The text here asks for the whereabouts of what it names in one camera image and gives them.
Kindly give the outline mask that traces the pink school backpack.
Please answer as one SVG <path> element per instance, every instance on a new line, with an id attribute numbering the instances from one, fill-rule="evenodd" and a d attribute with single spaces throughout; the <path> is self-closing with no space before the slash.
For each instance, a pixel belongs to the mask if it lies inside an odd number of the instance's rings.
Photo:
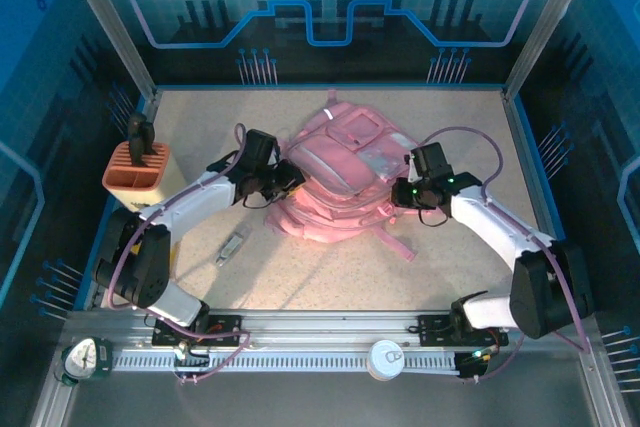
<path id="1" fill-rule="evenodd" d="M 336 243 L 373 233 L 401 258 L 415 252 L 390 235 L 408 210 L 391 202 L 395 180 L 408 174 L 404 156 L 417 142 L 369 105 L 337 99 L 328 92 L 318 110 L 282 149 L 305 182 L 268 207 L 265 224 L 273 231 L 320 243 Z"/>

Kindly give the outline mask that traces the black-handled knife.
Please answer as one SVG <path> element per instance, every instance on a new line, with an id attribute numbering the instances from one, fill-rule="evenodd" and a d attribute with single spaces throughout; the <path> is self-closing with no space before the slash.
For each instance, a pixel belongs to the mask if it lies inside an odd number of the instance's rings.
<path id="1" fill-rule="evenodd" d="M 153 148 L 155 141 L 155 129 L 151 122 L 144 121 L 140 124 L 139 135 L 143 141 L 143 150 L 145 155 L 155 155 L 156 151 Z"/>
<path id="2" fill-rule="evenodd" d="M 139 113 L 133 113 L 127 123 L 128 149 L 131 164 L 136 167 L 145 167 L 143 161 L 144 141 L 139 133 L 141 122 L 143 121 Z"/>

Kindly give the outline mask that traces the aluminium base beam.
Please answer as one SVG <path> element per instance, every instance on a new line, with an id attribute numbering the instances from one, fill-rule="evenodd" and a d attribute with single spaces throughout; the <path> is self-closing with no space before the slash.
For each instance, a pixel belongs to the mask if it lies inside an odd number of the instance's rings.
<path id="1" fill-rule="evenodd" d="M 250 335 L 250 346 L 272 350 L 358 350 L 379 340 L 418 349 L 421 341 L 409 328 L 419 324 L 418 311 L 214 310 L 215 316 L 236 316 Z M 123 348 L 149 348 L 155 330 L 165 323 L 140 310 L 98 309 L 69 314 L 61 342 L 87 336 L 105 338 Z"/>

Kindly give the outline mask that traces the cream knife block orange top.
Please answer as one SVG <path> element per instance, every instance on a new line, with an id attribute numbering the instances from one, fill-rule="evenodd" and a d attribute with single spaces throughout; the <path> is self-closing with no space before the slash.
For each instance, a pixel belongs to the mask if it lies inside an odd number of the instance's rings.
<path id="1" fill-rule="evenodd" d="M 155 142 L 153 148 L 156 155 L 142 157 L 145 166 L 134 166 L 128 143 L 121 142 L 102 177 L 103 187 L 133 212 L 172 197 L 187 186 L 169 145 Z"/>

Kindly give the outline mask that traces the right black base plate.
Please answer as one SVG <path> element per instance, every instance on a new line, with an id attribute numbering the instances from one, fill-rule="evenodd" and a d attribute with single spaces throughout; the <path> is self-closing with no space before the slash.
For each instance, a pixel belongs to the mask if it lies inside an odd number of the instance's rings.
<path id="1" fill-rule="evenodd" d="M 499 347 L 509 344 L 508 335 L 497 329 L 459 330 L 449 315 L 420 315 L 416 324 L 407 328 L 417 334 L 421 347 Z"/>

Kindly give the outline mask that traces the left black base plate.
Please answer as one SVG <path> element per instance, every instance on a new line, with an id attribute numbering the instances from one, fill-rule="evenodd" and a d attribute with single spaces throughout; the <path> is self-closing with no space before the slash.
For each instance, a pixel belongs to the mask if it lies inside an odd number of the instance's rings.
<path id="1" fill-rule="evenodd" d="M 210 314 L 204 323 L 204 329 L 196 337 L 180 333 L 156 319 L 153 325 L 151 345 L 153 347 L 178 347 L 185 342 L 189 347 L 238 347 L 240 336 L 237 332 L 242 328 L 240 315 Z"/>

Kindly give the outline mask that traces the green dial clock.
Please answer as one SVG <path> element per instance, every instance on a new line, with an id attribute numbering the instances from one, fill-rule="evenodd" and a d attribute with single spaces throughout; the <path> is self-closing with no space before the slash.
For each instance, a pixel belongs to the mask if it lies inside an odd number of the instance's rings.
<path id="1" fill-rule="evenodd" d="M 102 337 L 84 337 L 65 348 L 54 379 L 68 387 L 81 382 L 107 378 L 114 365 L 113 344 Z"/>

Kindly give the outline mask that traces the white round can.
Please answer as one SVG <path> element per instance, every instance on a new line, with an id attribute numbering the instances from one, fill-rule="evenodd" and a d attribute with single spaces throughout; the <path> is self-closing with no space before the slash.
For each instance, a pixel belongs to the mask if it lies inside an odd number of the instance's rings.
<path id="1" fill-rule="evenodd" d="M 369 374 L 378 381 L 389 381 L 404 369 L 405 356 L 402 348 L 391 340 L 380 340 L 368 351 L 366 367 Z"/>

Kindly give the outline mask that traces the small clear stationery tool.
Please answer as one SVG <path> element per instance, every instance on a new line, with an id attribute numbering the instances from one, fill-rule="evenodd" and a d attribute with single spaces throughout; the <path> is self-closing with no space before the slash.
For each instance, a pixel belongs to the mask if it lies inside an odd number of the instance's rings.
<path id="1" fill-rule="evenodd" d="M 251 234 L 251 227 L 242 225 L 233 230 L 216 252 L 215 265 L 222 267 L 242 248 Z"/>

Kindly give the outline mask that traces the aluminium frame post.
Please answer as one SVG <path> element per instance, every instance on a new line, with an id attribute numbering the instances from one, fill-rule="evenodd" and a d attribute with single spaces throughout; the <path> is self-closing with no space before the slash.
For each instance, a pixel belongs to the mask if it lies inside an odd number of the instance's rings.
<path id="1" fill-rule="evenodd" d="M 547 0 L 506 80 L 503 100 L 512 102 L 541 56 L 572 0 Z"/>
<path id="2" fill-rule="evenodd" d="M 148 103 L 154 103 L 157 87 L 125 24 L 111 0 L 86 0 L 136 87 Z"/>

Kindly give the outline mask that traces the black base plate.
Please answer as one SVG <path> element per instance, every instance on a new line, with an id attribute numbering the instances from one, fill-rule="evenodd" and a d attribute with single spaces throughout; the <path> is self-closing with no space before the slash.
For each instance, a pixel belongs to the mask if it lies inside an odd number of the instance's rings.
<path id="1" fill-rule="evenodd" d="M 151 345 L 153 347 L 178 347 L 185 342 L 189 347 L 238 347 L 240 336 L 237 332 L 242 328 L 240 315 L 210 314 L 204 323 L 204 329 L 196 337 L 180 333 L 156 319 L 153 325 Z"/>
<path id="2" fill-rule="evenodd" d="M 416 324 L 407 328 L 417 334 L 421 347 L 499 347 L 509 344 L 508 335 L 497 329 L 459 330 L 449 315 L 420 315 Z"/>

